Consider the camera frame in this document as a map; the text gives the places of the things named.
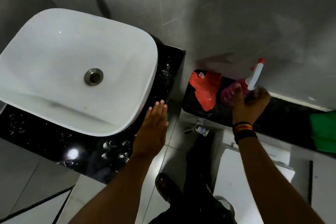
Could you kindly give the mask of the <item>white ceramic sink basin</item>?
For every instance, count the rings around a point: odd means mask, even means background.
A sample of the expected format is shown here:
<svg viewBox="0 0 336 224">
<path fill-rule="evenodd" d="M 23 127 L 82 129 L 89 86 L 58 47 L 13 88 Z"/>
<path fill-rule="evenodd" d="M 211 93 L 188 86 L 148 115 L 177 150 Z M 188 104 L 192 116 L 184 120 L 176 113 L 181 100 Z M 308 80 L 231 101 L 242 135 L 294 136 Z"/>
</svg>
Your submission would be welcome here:
<svg viewBox="0 0 336 224">
<path fill-rule="evenodd" d="M 158 67 L 142 29 L 68 9 L 28 20 L 0 54 L 0 101 L 89 136 L 128 128 L 144 108 Z M 97 86 L 84 83 L 92 68 Z"/>
</svg>

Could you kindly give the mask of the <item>pink spray bottle white trigger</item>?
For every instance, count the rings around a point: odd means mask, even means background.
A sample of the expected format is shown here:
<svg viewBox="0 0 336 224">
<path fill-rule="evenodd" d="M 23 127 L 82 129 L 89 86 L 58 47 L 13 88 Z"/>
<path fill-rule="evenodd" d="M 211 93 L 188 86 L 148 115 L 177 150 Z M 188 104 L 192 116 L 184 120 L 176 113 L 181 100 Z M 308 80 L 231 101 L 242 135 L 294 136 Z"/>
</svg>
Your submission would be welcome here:
<svg viewBox="0 0 336 224">
<path fill-rule="evenodd" d="M 243 98 L 246 98 L 250 94 L 250 92 L 254 89 L 254 86 L 256 85 L 256 82 L 263 69 L 264 63 L 265 63 L 264 58 L 260 58 L 256 66 L 254 66 L 254 68 L 252 69 L 252 74 L 248 78 L 238 79 L 233 83 L 231 83 L 228 87 L 224 88 L 220 94 L 221 102 L 226 106 L 233 107 L 235 84 L 240 84 L 243 93 Z"/>
</svg>

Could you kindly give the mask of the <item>green cloth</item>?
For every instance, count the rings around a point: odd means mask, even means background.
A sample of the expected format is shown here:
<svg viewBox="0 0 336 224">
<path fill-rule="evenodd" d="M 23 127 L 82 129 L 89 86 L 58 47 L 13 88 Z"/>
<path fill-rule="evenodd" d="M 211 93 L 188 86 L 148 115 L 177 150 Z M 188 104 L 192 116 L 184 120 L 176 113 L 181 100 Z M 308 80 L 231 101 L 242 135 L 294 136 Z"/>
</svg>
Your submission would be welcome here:
<svg viewBox="0 0 336 224">
<path fill-rule="evenodd" d="M 336 111 L 313 113 L 309 119 L 316 149 L 336 154 Z"/>
</svg>

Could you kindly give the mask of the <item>metal sink drain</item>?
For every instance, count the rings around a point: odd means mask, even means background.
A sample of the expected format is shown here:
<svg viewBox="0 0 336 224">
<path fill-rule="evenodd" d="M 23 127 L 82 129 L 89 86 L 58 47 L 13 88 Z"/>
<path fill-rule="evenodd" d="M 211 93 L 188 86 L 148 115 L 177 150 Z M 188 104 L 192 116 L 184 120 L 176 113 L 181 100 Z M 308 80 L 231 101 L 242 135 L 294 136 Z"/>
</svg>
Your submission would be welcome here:
<svg viewBox="0 0 336 224">
<path fill-rule="evenodd" d="M 88 86 L 97 86 L 103 81 L 103 71 L 98 68 L 92 68 L 84 74 L 84 83 Z"/>
</svg>

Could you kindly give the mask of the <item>red cloth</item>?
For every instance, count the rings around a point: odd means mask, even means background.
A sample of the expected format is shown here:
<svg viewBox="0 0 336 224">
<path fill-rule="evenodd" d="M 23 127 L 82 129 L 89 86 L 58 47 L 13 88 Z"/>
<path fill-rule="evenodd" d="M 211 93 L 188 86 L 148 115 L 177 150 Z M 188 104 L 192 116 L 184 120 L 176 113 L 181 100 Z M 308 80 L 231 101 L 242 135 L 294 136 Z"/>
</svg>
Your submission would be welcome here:
<svg viewBox="0 0 336 224">
<path fill-rule="evenodd" d="M 207 112 L 214 108 L 222 75 L 213 72 L 192 72 L 189 83 L 195 89 L 195 96 L 202 109 Z"/>
</svg>

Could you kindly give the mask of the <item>chrome water valve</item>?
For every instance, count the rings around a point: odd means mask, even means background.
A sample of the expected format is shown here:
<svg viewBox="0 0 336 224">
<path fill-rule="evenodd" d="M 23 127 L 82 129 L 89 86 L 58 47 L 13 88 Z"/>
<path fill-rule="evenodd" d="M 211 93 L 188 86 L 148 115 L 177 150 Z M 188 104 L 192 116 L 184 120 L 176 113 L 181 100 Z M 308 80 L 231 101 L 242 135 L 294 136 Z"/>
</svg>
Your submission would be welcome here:
<svg viewBox="0 0 336 224">
<path fill-rule="evenodd" d="M 204 119 L 203 118 L 197 118 L 196 124 L 195 125 L 191 125 L 188 129 L 184 130 L 183 133 L 184 134 L 195 134 L 198 133 L 204 137 L 206 137 L 209 133 L 209 130 L 206 129 L 203 126 L 204 123 Z"/>
</svg>

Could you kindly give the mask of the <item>person's right forearm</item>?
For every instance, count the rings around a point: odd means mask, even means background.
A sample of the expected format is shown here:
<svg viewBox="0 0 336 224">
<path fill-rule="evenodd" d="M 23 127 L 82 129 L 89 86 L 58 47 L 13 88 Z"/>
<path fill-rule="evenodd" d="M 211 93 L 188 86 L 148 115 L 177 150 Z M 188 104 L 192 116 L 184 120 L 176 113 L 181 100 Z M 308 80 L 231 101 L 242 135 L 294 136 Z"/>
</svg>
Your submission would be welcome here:
<svg viewBox="0 0 336 224">
<path fill-rule="evenodd" d="M 278 170 L 257 137 L 239 140 L 238 147 L 264 224 L 325 224 Z"/>
</svg>

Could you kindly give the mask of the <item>person's left hand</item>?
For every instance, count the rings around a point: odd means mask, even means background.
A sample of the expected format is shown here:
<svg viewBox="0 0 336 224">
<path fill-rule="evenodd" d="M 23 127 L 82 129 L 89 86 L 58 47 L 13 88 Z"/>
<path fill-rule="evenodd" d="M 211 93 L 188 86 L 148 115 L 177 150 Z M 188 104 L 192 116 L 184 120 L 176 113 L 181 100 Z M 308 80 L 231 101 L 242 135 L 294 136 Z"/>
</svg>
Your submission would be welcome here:
<svg viewBox="0 0 336 224">
<path fill-rule="evenodd" d="M 133 143 L 133 152 L 131 158 L 149 158 L 153 159 L 162 149 L 166 141 L 167 127 L 167 104 L 165 103 L 165 121 L 163 124 L 157 124 L 157 105 L 160 101 L 155 102 L 152 111 L 153 123 L 149 128 L 145 128 L 143 121 L 139 131 L 136 134 Z"/>
</svg>

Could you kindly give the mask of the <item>black sandal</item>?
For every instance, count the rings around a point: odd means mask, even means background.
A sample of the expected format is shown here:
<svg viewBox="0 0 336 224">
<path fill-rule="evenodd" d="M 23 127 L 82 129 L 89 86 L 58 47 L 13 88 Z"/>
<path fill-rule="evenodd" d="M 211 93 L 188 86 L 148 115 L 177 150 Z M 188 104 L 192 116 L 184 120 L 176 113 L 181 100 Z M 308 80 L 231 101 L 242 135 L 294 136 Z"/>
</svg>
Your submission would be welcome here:
<svg viewBox="0 0 336 224">
<path fill-rule="evenodd" d="M 161 172 L 156 176 L 155 187 L 161 197 L 170 205 L 180 205 L 182 203 L 183 193 L 166 173 Z"/>
</svg>

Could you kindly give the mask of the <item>black trousers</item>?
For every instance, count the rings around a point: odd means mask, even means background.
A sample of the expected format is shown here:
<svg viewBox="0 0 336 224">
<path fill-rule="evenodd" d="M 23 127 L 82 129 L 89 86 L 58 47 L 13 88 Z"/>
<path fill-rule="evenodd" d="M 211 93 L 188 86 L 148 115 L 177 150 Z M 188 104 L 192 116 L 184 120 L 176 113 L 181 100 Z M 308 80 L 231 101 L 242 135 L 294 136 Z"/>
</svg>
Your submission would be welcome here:
<svg viewBox="0 0 336 224">
<path fill-rule="evenodd" d="M 230 210 L 212 194 L 211 148 L 214 133 L 200 135 L 186 154 L 186 179 L 183 201 L 170 205 L 148 224 L 237 224 Z"/>
</svg>

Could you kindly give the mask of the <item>person's left forearm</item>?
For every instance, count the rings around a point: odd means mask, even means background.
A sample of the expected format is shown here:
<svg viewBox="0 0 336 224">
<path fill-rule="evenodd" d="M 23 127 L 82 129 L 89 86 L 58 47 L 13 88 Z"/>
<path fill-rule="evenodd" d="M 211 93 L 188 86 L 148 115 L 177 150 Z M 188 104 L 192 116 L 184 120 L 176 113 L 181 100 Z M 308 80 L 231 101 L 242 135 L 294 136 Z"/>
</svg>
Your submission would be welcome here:
<svg viewBox="0 0 336 224">
<path fill-rule="evenodd" d="M 141 189 L 153 154 L 133 153 L 115 178 L 69 224 L 135 224 Z"/>
</svg>

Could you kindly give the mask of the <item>striped black wristband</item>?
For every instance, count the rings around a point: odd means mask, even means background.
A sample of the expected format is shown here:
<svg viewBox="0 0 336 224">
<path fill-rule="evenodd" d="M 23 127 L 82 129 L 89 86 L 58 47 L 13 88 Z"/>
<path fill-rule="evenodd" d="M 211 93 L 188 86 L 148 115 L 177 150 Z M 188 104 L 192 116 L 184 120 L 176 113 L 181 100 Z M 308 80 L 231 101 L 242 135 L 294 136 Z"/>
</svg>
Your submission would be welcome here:
<svg viewBox="0 0 336 224">
<path fill-rule="evenodd" d="M 249 137 L 257 138 L 257 135 L 254 132 L 252 124 L 248 122 L 245 122 L 245 121 L 237 122 L 233 125 L 232 129 L 233 129 L 234 140 L 237 145 L 239 144 L 239 141 L 244 138 L 249 138 Z"/>
</svg>

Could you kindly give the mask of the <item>person's right hand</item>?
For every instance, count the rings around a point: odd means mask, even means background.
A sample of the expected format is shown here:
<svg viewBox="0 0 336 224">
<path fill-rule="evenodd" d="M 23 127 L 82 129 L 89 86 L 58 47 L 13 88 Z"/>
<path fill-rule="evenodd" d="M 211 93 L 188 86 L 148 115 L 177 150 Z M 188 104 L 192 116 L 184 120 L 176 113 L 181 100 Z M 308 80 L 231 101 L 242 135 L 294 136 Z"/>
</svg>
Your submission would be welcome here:
<svg viewBox="0 0 336 224">
<path fill-rule="evenodd" d="M 271 95 L 264 87 L 254 90 L 254 99 L 244 103 L 234 103 L 232 109 L 232 124 L 245 121 L 254 124 L 269 104 Z"/>
</svg>

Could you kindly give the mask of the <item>white toilet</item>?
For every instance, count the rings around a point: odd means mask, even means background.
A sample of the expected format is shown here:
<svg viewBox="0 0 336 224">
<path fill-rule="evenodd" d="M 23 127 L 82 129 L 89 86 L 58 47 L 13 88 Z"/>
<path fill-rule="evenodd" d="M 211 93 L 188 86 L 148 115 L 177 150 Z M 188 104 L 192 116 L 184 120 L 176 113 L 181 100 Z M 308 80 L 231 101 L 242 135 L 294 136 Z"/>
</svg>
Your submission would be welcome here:
<svg viewBox="0 0 336 224">
<path fill-rule="evenodd" d="M 291 183 L 295 175 L 289 166 L 292 146 L 260 133 L 257 136 L 277 169 Z M 230 210 L 238 224 L 264 224 L 248 185 L 232 128 L 224 126 L 223 130 L 217 131 L 213 146 L 213 195 L 231 205 Z"/>
</svg>

